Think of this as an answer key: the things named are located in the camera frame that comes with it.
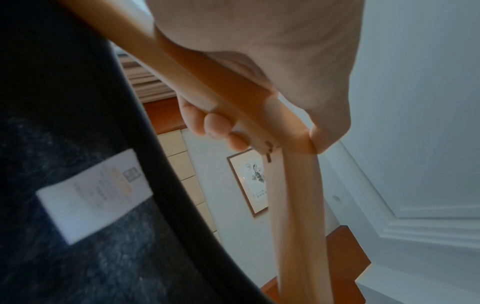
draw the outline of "brown picture frame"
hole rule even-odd
[[[244,156],[247,156],[247,154],[257,154],[259,156],[259,159],[260,161],[262,160],[262,157],[253,149],[248,149],[248,150],[245,150],[243,152],[240,152],[240,153],[237,153],[237,154],[234,154],[234,155],[231,155],[229,157],[227,157],[227,161],[228,161],[228,164],[230,165],[230,168],[231,168],[231,171],[235,177],[235,180],[243,194],[243,197],[245,198],[245,202],[252,214],[253,217],[257,217],[259,216],[260,214],[263,214],[264,212],[266,212],[268,210],[268,200],[265,196],[265,202],[266,202],[266,207],[263,206],[263,204],[261,206],[252,206],[252,203],[251,203],[251,196],[252,196],[252,193],[250,192],[250,189],[248,189],[248,187],[246,186],[246,183],[242,183],[240,178],[243,178],[243,176],[240,176],[239,177],[239,170],[238,168],[236,168],[236,163],[235,160],[241,156],[241,155],[244,155]]]

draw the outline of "white door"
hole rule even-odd
[[[366,0],[324,196],[368,304],[480,303],[480,1]]]

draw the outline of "tag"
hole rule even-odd
[[[153,193],[135,151],[128,149],[36,195],[71,245],[112,224]]]

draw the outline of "tiled wall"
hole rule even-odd
[[[175,174],[181,180],[183,187],[210,228],[210,231],[220,242],[219,233],[210,215],[209,206],[205,201],[204,194],[200,188],[192,163],[190,162],[189,153],[182,138],[182,133],[180,130],[176,130],[160,134],[157,137]]]

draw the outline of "picture frame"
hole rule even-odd
[[[262,156],[254,149],[227,157],[230,168],[253,217],[268,210]]]

